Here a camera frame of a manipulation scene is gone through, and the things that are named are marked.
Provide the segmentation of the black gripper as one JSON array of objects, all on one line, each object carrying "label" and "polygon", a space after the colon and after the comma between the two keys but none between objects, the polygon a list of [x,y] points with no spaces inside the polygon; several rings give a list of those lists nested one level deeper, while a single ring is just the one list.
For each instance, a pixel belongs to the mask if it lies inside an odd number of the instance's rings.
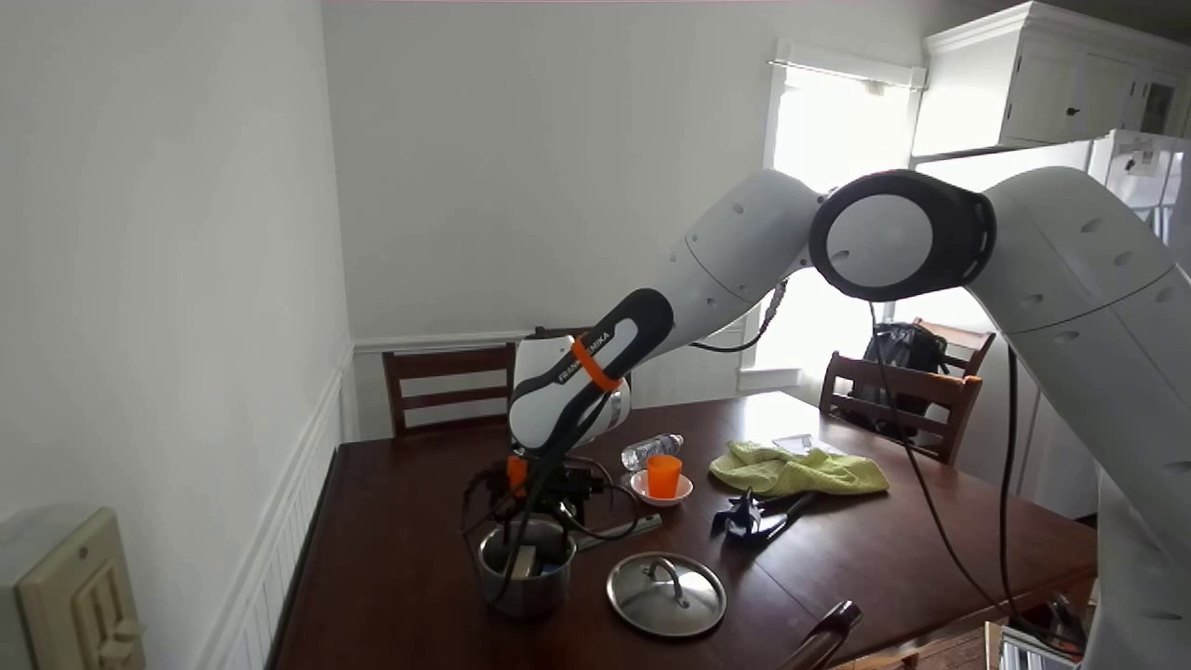
[{"label": "black gripper", "polygon": [[560,455],[515,450],[500,465],[500,501],[510,514],[546,514],[563,525],[585,522],[585,501],[597,491],[597,475],[581,465],[571,465]]}]

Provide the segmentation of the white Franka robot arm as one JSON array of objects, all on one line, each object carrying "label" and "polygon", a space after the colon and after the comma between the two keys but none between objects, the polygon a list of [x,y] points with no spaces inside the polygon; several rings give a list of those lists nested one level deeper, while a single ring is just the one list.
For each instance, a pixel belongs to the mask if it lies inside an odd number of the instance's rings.
[{"label": "white Franka robot arm", "polygon": [[1191,278],[1076,168],[988,189],[879,171],[835,195],[755,171],[656,278],[519,362],[515,439],[560,455],[613,429],[640,362],[719,333],[800,267],[859,302],[972,293],[1102,468],[1082,670],[1191,670]]}]

